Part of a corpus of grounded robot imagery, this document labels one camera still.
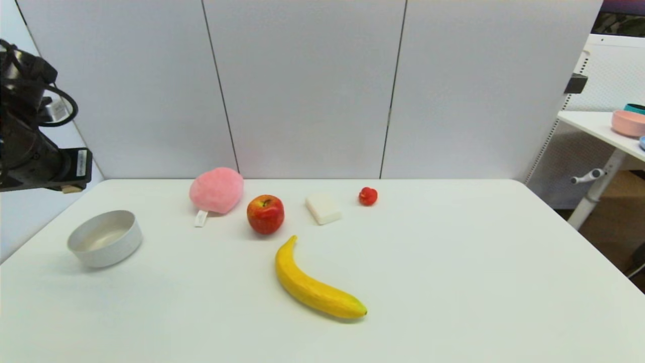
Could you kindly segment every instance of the white side table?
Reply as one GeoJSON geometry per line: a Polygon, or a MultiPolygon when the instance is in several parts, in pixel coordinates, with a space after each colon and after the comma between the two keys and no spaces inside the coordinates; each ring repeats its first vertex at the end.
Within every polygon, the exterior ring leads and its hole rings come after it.
{"type": "Polygon", "coordinates": [[[619,135],[611,130],[611,112],[562,111],[558,113],[558,118],[616,148],[604,166],[606,175],[593,183],[569,218],[569,224],[580,229],[620,169],[625,156],[629,154],[645,161],[645,150],[640,148],[637,139],[619,135]]]}

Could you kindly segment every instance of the table leg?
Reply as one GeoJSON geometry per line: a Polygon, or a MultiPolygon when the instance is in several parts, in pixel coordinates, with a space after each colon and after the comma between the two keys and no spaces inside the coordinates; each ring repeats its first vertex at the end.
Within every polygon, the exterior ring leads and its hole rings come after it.
{"type": "Polygon", "coordinates": [[[603,168],[606,173],[605,176],[593,182],[593,185],[589,188],[587,194],[585,194],[573,211],[571,217],[569,217],[568,222],[573,226],[573,228],[580,229],[584,221],[587,220],[589,214],[591,214],[593,209],[596,207],[596,204],[600,201],[600,196],[602,196],[602,193],[607,189],[607,186],[609,186],[609,183],[611,183],[611,180],[620,169],[620,165],[622,165],[626,155],[627,154],[620,149],[613,151],[609,161],[607,161],[607,164],[605,164],[603,168]]]}

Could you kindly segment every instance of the plush toy tag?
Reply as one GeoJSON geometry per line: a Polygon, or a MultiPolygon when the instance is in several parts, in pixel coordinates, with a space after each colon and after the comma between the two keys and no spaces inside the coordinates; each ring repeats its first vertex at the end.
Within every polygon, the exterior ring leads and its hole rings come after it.
{"type": "Polygon", "coordinates": [[[206,217],[208,217],[208,211],[199,211],[195,217],[195,227],[204,227],[206,224],[206,217]]]}

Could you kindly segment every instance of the pink cotton candy toy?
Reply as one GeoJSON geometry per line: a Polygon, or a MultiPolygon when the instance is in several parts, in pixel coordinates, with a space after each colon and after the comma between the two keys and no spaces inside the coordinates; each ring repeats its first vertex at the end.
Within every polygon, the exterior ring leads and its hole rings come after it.
{"type": "Polygon", "coordinates": [[[208,211],[228,213],[242,198],[244,179],[237,171],[216,168],[198,176],[190,186],[190,200],[200,211],[203,219],[208,211]]]}

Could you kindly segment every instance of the yellow banana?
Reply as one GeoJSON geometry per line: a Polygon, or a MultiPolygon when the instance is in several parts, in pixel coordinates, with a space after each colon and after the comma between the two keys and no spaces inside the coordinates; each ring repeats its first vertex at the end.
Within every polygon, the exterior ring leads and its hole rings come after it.
{"type": "Polygon", "coordinates": [[[314,280],[302,272],[293,260],[293,246],[298,239],[292,236],[275,254],[275,272],[280,284],[296,300],[329,315],[344,319],[361,318],[365,306],[354,296],[314,280]]]}

